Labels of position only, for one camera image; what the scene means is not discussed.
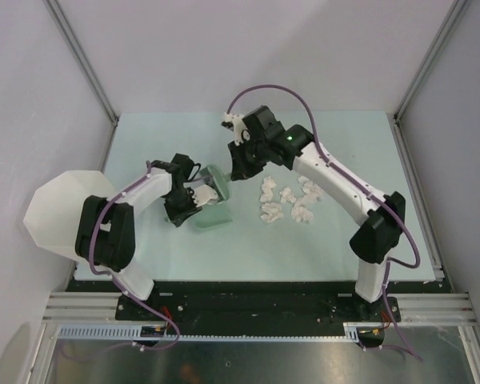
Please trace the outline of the green hand brush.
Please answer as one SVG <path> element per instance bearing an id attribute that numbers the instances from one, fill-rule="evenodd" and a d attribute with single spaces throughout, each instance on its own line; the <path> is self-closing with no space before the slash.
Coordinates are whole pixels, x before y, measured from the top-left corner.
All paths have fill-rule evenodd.
<path id="1" fill-rule="evenodd" d="M 208 165 L 201 171 L 205 183 L 215 190 L 218 197 L 216 203 L 223 203 L 230 199 L 230 174 L 224 173 L 216 165 Z"/>

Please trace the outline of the green plastic dustpan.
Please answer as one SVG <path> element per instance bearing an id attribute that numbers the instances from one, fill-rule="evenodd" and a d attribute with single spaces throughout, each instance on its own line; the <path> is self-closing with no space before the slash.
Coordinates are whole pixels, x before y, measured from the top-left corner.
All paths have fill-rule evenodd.
<path id="1" fill-rule="evenodd" d="M 232 221 L 232 213 L 226 202 L 202 206 L 202 211 L 191 216 L 189 222 L 197 230 L 210 230 Z"/>

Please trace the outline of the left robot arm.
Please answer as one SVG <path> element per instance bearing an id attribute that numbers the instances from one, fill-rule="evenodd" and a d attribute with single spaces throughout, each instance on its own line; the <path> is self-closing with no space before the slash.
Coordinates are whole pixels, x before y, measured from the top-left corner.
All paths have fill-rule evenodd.
<path id="1" fill-rule="evenodd" d="M 146 173 L 112 198 L 91 195 L 85 199 L 74 250 L 87 260 L 97 276 L 109 276 L 119 289 L 131 297 L 133 310 L 141 318 L 155 318 L 160 299 L 151 294 L 154 280 L 135 260 L 138 216 L 155 201 L 162 199 L 169 221 L 179 227 L 202 210 L 196 192 L 187 187 L 201 169 L 184 154 L 170 162 L 154 160 L 146 164 Z"/>

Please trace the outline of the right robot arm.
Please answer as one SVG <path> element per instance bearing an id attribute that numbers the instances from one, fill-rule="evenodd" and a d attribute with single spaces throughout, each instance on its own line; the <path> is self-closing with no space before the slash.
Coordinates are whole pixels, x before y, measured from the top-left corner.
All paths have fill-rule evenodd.
<path id="1" fill-rule="evenodd" d="M 267 106 L 247 115 L 224 114 L 222 126 L 234 134 L 228 145 L 232 180 L 252 178 L 269 163 L 284 166 L 317 185 L 352 217 L 358 230 L 349 246 L 359 260 L 353 311 L 363 321 L 373 320 L 382 311 L 386 260 L 402 235 L 405 198 L 370 187 L 328 154 L 307 128 L 285 128 Z"/>

